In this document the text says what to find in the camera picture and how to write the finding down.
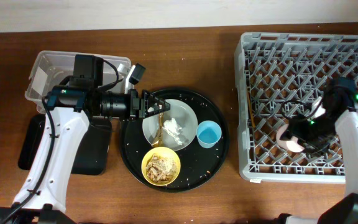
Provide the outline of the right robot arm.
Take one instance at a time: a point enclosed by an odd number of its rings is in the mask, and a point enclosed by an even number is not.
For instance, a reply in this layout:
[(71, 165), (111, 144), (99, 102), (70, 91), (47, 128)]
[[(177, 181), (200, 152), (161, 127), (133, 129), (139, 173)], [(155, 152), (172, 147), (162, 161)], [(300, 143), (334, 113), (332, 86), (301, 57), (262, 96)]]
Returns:
[(351, 78), (339, 77), (325, 87), (323, 96), (309, 105), (307, 116), (288, 119), (276, 134), (280, 147), (291, 152), (317, 154), (338, 137), (344, 156), (345, 197), (317, 219), (281, 214), (276, 223), (358, 223), (358, 91)]

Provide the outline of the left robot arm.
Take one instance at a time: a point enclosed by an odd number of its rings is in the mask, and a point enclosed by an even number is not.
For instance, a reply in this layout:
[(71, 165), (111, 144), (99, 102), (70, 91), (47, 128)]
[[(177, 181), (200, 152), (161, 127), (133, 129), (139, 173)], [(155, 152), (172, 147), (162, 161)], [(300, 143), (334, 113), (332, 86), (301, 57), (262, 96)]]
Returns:
[(105, 85), (106, 63), (101, 57), (77, 54), (73, 75), (42, 98), (45, 126), (35, 159), (13, 204), (0, 207), (0, 223), (32, 223), (35, 218), (39, 223), (73, 223), (65, 215), (68, 181), (92, 117), (133, 121), (170, 109), (164, 99), (146, 90), (138, 93), (124, 86), (121, 93), (113, 93), (119, 82), (137, 84), (145, 67), (133, 65), (125, 78)]

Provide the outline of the blue plastic cup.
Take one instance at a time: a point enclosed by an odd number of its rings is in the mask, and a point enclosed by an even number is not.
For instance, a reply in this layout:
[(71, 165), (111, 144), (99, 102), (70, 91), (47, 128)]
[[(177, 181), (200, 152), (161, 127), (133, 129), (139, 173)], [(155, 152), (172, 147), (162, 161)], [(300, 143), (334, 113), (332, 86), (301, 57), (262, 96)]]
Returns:
[(201, 122), (196, 130), (196, 137), (201, 147), (211, 148), (222, 137), (222, 129), (220, 125), (214, 121)]

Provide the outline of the pink plastic cup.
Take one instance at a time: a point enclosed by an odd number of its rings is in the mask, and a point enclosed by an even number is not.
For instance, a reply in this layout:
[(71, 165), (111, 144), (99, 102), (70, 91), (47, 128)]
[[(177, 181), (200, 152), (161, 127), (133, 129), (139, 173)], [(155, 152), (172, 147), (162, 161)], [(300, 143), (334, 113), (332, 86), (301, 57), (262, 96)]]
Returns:
[(298, 144), (298, 138), (295, 136), (288, 136), (288, 126), (289, 124), (285, 124), (281, 126), (276, 133), (277, 144), (291, 152), (302, 152), (304, 151), (304, 147)]

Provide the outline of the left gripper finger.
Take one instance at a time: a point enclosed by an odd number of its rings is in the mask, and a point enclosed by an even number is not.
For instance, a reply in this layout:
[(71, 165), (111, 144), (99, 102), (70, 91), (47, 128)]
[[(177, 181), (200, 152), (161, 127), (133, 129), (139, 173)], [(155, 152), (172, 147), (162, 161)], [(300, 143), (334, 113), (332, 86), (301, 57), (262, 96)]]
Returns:
[(144, 109), (149, 109), (153, 106), (157, 106), (157, 108), (161, 109), (170, 109), (170, 103), (162, 98), (158, 98), (156, 95), (147, 90), (142, 90), (142, 107)]
[(163, 107), (153, 106), (141, 112), (141, 118), (149, 118), (151, 116), (155, 116), (169, 110), (170, 110), (170, 106), (163, 106)]

